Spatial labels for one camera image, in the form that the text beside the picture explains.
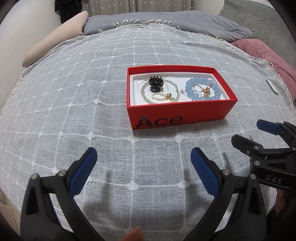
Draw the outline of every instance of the box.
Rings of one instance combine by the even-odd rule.
[[[148,104],[141,96],[140,89],[150,76],[162,76],[172,80],[178,90],[185,89],[186,80],[195,76],[208,77],[214,80],[221,89],[220,100],[191,101],[180,94],[178,102]],[[163,93],[172,92],[176,88],[167,83]],[[215,68],[186,65],[152,65],[129,67],[127,70],[126,106],[133,130],[184,125],[223,119],[237,102],[237,97]]]

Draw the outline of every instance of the silver bolt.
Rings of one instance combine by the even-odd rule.
[[[31,178],[32,179],[36,179],[38,177],[38,174],[37,173],[33,173],[32,175],[31,175]]]
[[[250,178],[253,179],[253,180],[255,180],[255,179],[256,179],[256,175],[252,173],[252,174],[250,175]]]
[[[65,170],[60,170],[60,171],[58,172],[58,175],[59,175],[60,177],[65,176],[65,175],[66,175],[66,171],[65,171]]]
[[[222,173],[225,175],[225,176],[228,176],[230,174],[230,171],[228,169],[223,169]]]

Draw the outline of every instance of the pillow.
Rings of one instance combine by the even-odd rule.
[[[275,71],[280,74],[282,80],[285,82],[292,99],[296,99],[296,70],[282,57],[278,56],[259,39],[239,39],[232,42],[232,44],[251,56],[271,62]]]
[[[296,43],[276,10],[253,1],[225,0],[220,16],[249,28],[296,69]]]
[[[83,35],[82,28],[84,27],[88,16],[89,14],[87,11],[81,12],[53,30],[28,51],[22,66],[25,68],[29,67],[61,42]]]

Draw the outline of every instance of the blue gripper pad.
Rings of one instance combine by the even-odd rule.
[[[219,193],[219,181],[215,174],[212,172],[206,161],[198,153],[197,149],[194,148],[191,151],[191,162],[199,175],[205,189],[210,195],[217,197]]]
[[[87,178],[96,164],[97,158],[97,151],[96,149],[92,148],[84,160],[82,160],[77,171],[70,179],[69,193],[72,197],[78,195],[81,192]]]
[[[269,122],[266,120],[258,120],[256,124],[257,128],[259,130],[268,132],[273,135],[279,135],[283,132],[282,128],[279,126],[279,124]]]

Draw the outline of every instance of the curtain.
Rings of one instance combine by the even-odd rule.
[[[198,0],[83,0],[83,10],[94,15],[127,12],[176,12],[197,10]]]

